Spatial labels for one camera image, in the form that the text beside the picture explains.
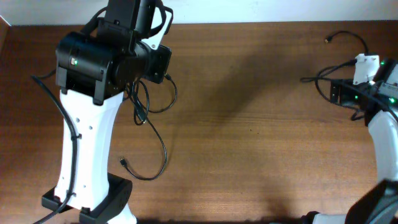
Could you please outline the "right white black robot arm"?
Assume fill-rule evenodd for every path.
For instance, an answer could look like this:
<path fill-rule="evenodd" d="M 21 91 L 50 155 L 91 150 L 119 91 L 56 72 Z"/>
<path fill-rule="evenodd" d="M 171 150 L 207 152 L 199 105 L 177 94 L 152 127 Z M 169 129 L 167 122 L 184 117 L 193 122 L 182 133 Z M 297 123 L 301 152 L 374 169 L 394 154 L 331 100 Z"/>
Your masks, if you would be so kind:
<path fill-rule="evenodd" d="M 334 105 L 362 112 L 374 144 L 377 184 L 346 214 L 308 212 L 301 223 L 397 223 L 397 61 L 359 54 L 352 79 L 331 79 Z"/>

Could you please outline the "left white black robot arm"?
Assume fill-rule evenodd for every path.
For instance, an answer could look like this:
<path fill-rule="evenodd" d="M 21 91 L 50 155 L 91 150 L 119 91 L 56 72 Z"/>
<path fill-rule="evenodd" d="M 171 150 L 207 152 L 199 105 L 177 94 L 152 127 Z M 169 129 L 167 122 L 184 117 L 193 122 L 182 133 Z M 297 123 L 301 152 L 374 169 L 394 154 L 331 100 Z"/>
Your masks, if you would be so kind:
<path fill-rule="evenodd" d="M 53 99 L 64 119 L 62 166 L 55 187 L 42 196 L 56 215 L 75 208 L 80 223 L 135 223 L 128 201 L 132 182 L 108 172 L 113 126 L 121 104 L 133 103 L 133 120 L 148 122 L 145 80 L 168 77 L 171 51 L 161 44 L 173 10 L 161 1 L 110 1 L 56 49 Z"/>

